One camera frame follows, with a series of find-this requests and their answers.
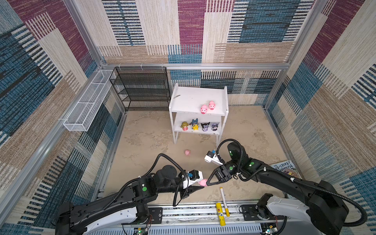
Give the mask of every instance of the yellow glue stick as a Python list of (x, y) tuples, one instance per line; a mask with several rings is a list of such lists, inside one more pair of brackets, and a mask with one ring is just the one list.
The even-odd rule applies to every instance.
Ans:
[(221, 226), (225, 226), (226, 223), (224, 221), (224, 216), (223, 216), (223, 211), (222, 211), (221, 203), (218, 202), (216, 204), (216, 207), (217, 207), (217, 212), (218, 212), (219, 223), (221, 224)]
[(220, 189), (220, 191), (221, 191), (221, 195), (222, 195), (222, 200), (223, 200), (223, 205), (224, 205), (224, 211), (226, 211), (226, 216), (227, 216), (227, 217), (230, 217), (230, 212), (229, 212), (229, 209), (228, 209), (228, 207), (227, 207), (226, 199), (224, 198), (224, 191), (223, 191), (223, 188), (220, 187), (219, 189)]

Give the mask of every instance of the marble patterned floor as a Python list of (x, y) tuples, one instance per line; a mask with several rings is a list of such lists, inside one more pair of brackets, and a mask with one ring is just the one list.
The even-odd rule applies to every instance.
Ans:
[[(286, 160), (261, 106), (230, 106), (222, 140), (227, 138), (238, 140), (250, 157), (265, 163)], [(230, 156), (226, 146), (224, 144), (221, 147), (220, 154), (228, 161)], [(128, 180), (143, 175), (159, 153), (167, 154), (187, 171), (202, 171), (204, 178), (207, 178), (217, 166), (205, 162), (204, 157), (209, 150), (215, 148), (215, 136), (194, 133), (179, 134), (177, 144), (174, 144), (169, 112), (128, 112), (105, 186), (105, 196), (118, 191)], [(190, 156), (184, 154), (185, 149), (191, 150)], [(160, 158), (153, 172), (169, 163)], [(232, 179), (220, 186), (226, 193), (226, 200), (259, 199), (264, 193), (283, 196), (280, 190), (252, 180), (243, 182)], [(221, 201), (220, 186), (201, 189), (181, 203)], [(173, 193), (161, 193), (150, 204), (172, 204), (172, 201)]]

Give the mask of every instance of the white table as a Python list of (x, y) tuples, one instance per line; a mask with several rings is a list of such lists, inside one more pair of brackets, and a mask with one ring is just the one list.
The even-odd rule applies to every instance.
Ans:
[[(209, 102), (214, 101), (215, 109), (209, 109)], [(208, 112), (201, 113), (201, 106), (206, 105)], [(179, 132), (197, 133), (215, 135), (217, 139), (217, 146), (220, 143), (224, 125), (229, 114), (229, 102), (227, 97), (227, 87), (224, 89), (185, 87), (175, 84), (174, 91), (171, 96), (170, 105), (171, 128), (174, 138), (174, 143), (177, 143)], [(183, 131), (180, 127), (182, 122), (191, 123), (192, 119), (199, 119), (199, 129), (193, 130), (192, 125), (188, 126), (188, 130)], [(210, 122), (208, 131), (203, 131), (201, 123)], [(219, 123), (217, 131), (212, 131), (211, 123)]]

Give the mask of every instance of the black wire rack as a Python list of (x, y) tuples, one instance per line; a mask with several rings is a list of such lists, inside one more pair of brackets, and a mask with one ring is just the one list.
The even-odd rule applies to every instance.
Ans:
[(111, 84), (126, 111), (168, 111), (171, 94), (165, 67), (115, 67), (113, 73)]

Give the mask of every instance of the white mesh basket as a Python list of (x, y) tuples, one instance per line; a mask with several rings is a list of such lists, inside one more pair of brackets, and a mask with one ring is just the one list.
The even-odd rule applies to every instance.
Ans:
[(109, 78), (115, 79), (112, 70), (100, 70), (76, 103), (64, 126), (68, 131), (88, 131), (100, 105), (111, 87)]

